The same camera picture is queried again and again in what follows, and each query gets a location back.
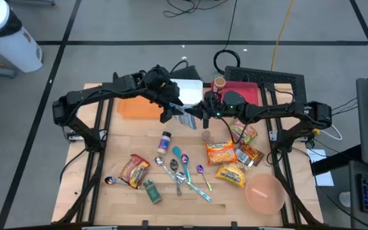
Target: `pink bowl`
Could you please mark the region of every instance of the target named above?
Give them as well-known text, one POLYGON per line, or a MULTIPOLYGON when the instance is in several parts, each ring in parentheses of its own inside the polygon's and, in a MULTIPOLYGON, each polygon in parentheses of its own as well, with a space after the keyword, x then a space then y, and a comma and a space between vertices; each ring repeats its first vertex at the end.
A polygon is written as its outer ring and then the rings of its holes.
POLYGON ((252 177, 245 188, 249 205, 258 213, 274 215, 285 203, 285 191, 279 180, 270 174, 252 177))

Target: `purple spoon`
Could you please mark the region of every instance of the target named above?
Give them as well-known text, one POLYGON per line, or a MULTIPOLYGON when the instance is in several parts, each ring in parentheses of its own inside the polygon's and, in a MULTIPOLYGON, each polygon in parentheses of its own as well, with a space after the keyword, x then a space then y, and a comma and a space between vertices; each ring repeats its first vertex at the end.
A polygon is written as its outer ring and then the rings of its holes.
POLYGON ((198 171, 199 173, 201 173, 201 175, 202 175, 202 176, 203 176, 203 178, 204 178, 205 183, 206 183, 206 184, 207 184, 207 186, 208 186, 208 190, 209 190, 210 192, 212 192, 212 187, 211 187, 210 183, 208 183, 208 181, 205 179, 205 176, 204 176, 204 168, 203 168, 201 165, 197 165, 197 171, 198 171))

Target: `small green bottle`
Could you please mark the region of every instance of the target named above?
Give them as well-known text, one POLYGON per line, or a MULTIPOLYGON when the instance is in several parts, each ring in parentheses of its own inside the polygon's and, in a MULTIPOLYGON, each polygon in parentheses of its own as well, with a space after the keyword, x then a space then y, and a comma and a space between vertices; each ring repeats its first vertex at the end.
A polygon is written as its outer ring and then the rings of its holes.
POLYGON ((150 196, 151 202, 153 202, 153 204, 157 204, 162 200, 152 180, 144 182, 143 185, 146 188, 147 194, 150 196))

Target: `white cylinder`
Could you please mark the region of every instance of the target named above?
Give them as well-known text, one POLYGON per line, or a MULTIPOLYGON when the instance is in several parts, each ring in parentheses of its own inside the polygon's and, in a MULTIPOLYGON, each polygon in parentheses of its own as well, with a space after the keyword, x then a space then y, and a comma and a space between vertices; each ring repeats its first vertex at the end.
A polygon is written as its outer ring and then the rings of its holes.
POLYGON ((24 73, 42 67, 42 49, 24 27, 14 34, 0 37, 0 55, 24 73))

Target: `metal spoon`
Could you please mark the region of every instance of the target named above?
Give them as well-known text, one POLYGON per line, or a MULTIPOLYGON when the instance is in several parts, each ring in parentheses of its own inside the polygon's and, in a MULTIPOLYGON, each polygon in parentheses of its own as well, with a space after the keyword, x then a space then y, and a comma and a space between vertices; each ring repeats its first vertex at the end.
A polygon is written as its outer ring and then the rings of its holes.
MULTIPOLYGON (((172 159, 170 161, 170 168, 174 171, 174 173, 177 172, 177 170, 178 170, 178 162, 175 159, 172 159)), ((181 196, 180 183, 178 181, 177 174, 176 174, 176 185, 177 185, 177 196, 181 196)))
POLYGON ((189 171, 189 169, 187 167, 189 160, 190 159, 188 158, 188 156, 186 154, 182 154, 182 156, 181 156, 181 163, 183 164, 183 168, 185 170, 185 176, 187 177, 188 182, 192 183, 191 177, 190 177, 190 171, 189 171))
POLYGON ((212 201, 212 199, 205 194, 203 191, 201 191, 199 188, 197 188, 196 186, 194 186, 193 184, 191 184, 190 182, 187 181, 187 178, 185 177, 184 173, 182 172, 177 172, 176 176, 178 178, 178 180, 180 180, 180 182, 185 182, 188 183, 188 185, 190 185, 191 188, 193 188, 196 192, 198 192, 200 195, 202 195, 203 198, 205 198, 207 201, 212 201))
POLYGON ((128 185, 128 183, 122 181, 122 180, 117 180, 116 178, 112 177, 112 176, 108 176, 105 178, 105 182, 108 185, 113 185, 115 183, 121 184, 121 185, 128 185))
POLYGON ((210 183, 208 183, 208 181, 205 179, 205 176, 204 176, 204 168, 202 167, 202 165, 198 165, 198 166, 197 166, 197 171, 198 171, 199 173, 201 173, 201 175, 202 175, 202 176, 203 176, 203 178, 204 178, 205 183, 206 183, 206 184, 207 184, 207 186, 208 186, 208 190, 209 190, 210 192, 212 192, 212 187, 211 187, 210 183))
POLYGON ((170 177, 172 178, 172 180, 176 181, 175 175, 172 172, 170 172, 170 170, 168 170, 168 168, 164 165, 164 158, 163 157, 157 156, 156 158, 154 158, 154 161, 159 166, 163 166, 163 168, 167 171, 167 173, 170 175, 170 177))

